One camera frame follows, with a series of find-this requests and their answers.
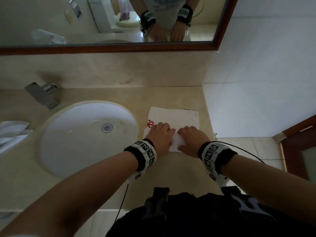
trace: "brown door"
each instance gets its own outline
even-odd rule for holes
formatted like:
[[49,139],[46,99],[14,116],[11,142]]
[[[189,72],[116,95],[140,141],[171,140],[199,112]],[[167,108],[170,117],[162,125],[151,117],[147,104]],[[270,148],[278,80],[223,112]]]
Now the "brown door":
[[316,183],[316,115],[285,130],[281,141],[289,173]]

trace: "chrome faucet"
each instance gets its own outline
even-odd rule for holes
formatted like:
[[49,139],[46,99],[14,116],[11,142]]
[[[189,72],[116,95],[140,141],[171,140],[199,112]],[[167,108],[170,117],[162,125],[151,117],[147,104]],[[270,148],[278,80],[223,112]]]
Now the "chrome faucet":
[[41,103],[42,105],[46,106],[48,109],[54,109],[56,106],[59,105],[59,102],[56,101],[51,95],[51,92],[57,89],[55,83],[51,82],[44,86],[39,86],[36,82],[29,84],[28,86],[24,87],[24,89],[34,97],[37,102]]

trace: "toilet tank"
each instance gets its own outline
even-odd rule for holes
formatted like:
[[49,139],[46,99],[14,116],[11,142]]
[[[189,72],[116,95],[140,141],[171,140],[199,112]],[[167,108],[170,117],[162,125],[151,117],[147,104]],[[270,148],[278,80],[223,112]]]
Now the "toilet tank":
[[100,33],[112,33],[115,14],[110,0],[88,0]]

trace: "sink drain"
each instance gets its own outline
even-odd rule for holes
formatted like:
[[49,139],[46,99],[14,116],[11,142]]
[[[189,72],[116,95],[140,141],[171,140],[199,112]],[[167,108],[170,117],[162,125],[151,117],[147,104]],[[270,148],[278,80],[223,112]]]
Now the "sink drain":
[[113,125],[110,124],[110,123],[106,123],[106,124],[104,124],[103,127],[102,127],[102,131],[103,131],[104,133],[109,133],[110,131],[112,131],[112,129],[113,129]]

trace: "beige countertop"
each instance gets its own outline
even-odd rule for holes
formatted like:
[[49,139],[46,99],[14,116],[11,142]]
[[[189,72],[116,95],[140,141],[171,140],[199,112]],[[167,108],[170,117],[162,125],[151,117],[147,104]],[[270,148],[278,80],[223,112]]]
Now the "beige countertop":
[[[34,132],[28,138],[0,155],[0,211],[25,209],[61,181],[35,160],[43,124],[61,109],[86,100],[105,100],[127,108],[136,118],[138,138],[142,139],[149,108],[152,106],[199,112],[200,129],[214,139],[202,87],[142,87],[108,89],[60,89],[53,93],[61,104],[54,110],[37,103],[25,90],[0,91],[0,121],[30,122]],[[220,188],[207,176],[199,159],[172,153],[158,159],[143,177],[130,184],[124,209],[143,205],[154,187],[169,187],[170,194],[192,193],[199,197],[209,192],[221,194]],[[126,189],[124,183],[101,209],[118,209]]]

